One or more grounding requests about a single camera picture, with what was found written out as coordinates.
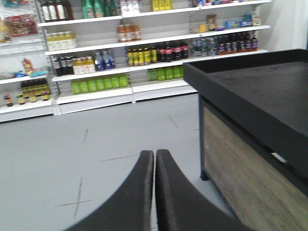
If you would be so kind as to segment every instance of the snack package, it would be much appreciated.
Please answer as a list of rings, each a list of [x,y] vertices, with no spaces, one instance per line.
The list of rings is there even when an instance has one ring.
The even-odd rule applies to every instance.
[[[38,33],[32,14],[9,16],[5,18],[5,24],[12,37],[33,35]]]

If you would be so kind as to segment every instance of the wooden panel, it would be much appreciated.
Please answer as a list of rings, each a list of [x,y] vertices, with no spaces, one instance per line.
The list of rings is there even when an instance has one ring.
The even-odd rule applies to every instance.
[[[307,231],[308,198],[209,109],[204,166],[239,220],[257,231]]]

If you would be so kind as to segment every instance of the white wall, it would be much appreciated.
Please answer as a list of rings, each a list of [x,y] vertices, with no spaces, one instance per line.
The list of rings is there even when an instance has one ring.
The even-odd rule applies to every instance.
[[[269,51],[306,49],[308,0],[273,0],[258,9],[262,24],[271,29],[259,33],[260,47]]]

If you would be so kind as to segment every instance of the black counter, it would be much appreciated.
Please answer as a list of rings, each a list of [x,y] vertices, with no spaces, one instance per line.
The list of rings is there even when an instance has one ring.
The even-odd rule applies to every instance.
[[[308,178],[308,51],[184,64],[184,80]]]

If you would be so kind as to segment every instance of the floor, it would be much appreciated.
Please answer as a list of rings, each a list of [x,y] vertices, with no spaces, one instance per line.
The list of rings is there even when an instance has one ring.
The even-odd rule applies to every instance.
[[[141,150],[169,149],[192,184],[231,214],[199,178],[197,94],[0,124],[0,230],[62,231],[107,200]],[[157,230],[155,206],[152,230]]]

